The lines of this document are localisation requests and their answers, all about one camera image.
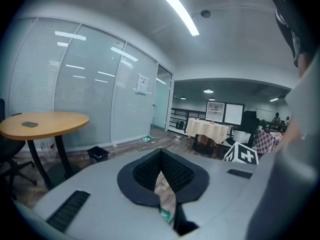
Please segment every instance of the wooden floor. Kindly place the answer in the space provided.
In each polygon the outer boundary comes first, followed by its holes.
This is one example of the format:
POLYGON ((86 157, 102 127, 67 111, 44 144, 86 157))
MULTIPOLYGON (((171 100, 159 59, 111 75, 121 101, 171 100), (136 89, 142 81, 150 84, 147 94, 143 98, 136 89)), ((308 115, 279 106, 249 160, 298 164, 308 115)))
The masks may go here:
MULTIPOLYGON (((151 136, 154 137, 153 142, 145 143, 141 139, 139 139, 119 144, 116 147, 106 147, 105 149, 109 151, 108 159, 110 160, 124 154, 129 156, 130 152, 137 152, 155 148, 171 149, 172 151, 179 150, 194 155, 200 155, 198 152, 192 149, 192 145, 194 142, 194 139, 192 138, 188 138, 186 136, 179 135, 170 131, 164 132, 163 130, 159 130, 156 128, 151 130, 151 136)), ((67 152, 67 155, 68 159, 74 164, 78 165, 81 169, 91 165, 88 153, 86 151, 67 152)), ((31 154, 29 152, 21 152, 16 157, 18 158, 16 160, 18 164, 32 160, 31 154)), ((41 156, 40 159, 45 170, 48 170, 55 163, 59 162, 58 156, 53 161, 47 161, 44 156, 41 156)), ((4 164, 0 168, 0 172, 5 171, 8 167, 9 166, 4 164)), ((23 168, 21 172, 31 179, 36 180, 37 186, 33 186, 25 179, 16 176, 13 184, 13 192, 16 194, 18 202, 28 206, 29 208, 32 208, 36 204, 36 202, 48 191, 37 168, 27 166, 23 168)), ((161 207, 174 214, 176 198, 162 173, 160 173, 158 177, 155 186, 155 193, 160 196, 161 207)))

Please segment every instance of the black office chair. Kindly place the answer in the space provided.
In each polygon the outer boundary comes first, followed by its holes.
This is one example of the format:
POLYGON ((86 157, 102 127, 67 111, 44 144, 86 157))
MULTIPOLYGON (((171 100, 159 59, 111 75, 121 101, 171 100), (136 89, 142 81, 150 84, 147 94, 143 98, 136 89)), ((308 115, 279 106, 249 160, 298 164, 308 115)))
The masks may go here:
MULTIPOLYGON (((249 148, 252 147, 254 140, 255 140, 255 132, 259 126, 259 122, 260 122, 260 120, 259 120, 259 118, 257 118, 257 112, 245 111, 243 113, 241 125, 237 129, 237 131, 251 134, 248 143, 244 143, 243 145, 245 145, 249 148)), ((225 140, 231 146, 233 144, 235 144, 235 141, 233 140, 233 137, 232 137, 232 131, 233 131, 233 128, 231 128, 231 130, 230 130, 230 137, 225 140)))
MULTIPOLYGON (((5 101, 0 99, 0 123, 5 119, 5 101)), ((15 155, 19 153, 19 151, 24 147, 26 142, 24 140, 12 140, 3 137, 0 134, 0 164, 8 162, 10 165, 10 169, 0 174, 0 178, 5 178, 10 176, 9 184, 8 184, 8 191, 10 195, 17 199, 17 197, 12 193, 12 187, 14 183, 15 176, 20 176, 27 181, 30 181, 34 186, 37 185, 37 182, 23 173, 20 170, 28 165, 31 165, 33 168, 35 167, 34 162, 29 161, 22 164, 17 164, 13 159, 15 159, 15 155)))

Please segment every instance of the black railing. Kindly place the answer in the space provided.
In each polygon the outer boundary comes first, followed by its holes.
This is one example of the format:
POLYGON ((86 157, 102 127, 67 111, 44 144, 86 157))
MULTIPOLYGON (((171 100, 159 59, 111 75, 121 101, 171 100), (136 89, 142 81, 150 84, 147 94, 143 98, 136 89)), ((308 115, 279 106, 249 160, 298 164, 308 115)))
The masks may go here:
POLYGON ((205 119, 206 112, 182 108, 172 108, 169 126, 174 127, 177 130, 182 130, 184 133, 186 133, 189 118, 205 119))

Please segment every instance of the doorway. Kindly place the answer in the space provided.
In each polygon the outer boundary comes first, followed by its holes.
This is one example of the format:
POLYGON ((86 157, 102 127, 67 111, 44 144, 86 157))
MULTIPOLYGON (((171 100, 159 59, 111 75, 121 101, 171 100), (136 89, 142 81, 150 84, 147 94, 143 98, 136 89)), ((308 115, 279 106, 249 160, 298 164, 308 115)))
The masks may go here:
POLYGON ((172 74, 159 65, 152 103, 151 131, 166 130, 172 74))

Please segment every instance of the checkered cloth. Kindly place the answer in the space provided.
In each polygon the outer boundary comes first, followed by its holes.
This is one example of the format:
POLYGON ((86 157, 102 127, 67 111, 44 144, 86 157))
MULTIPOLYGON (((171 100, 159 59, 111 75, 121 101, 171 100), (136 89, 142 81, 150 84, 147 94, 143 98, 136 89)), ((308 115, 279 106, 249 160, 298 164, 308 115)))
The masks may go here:
POLYGON ((185 132, 189 138, 196 136, 196 134, 205 135, 214 140, 215 143, 220 144, 227 138, 228 128, 227 125, 190 118, 185 132))
POLYGON ((266 154, 271 152, 281 139, 281 136, 271 135, 263 130, 258 130, 252 146, 258 148, 258 153, 266 154))

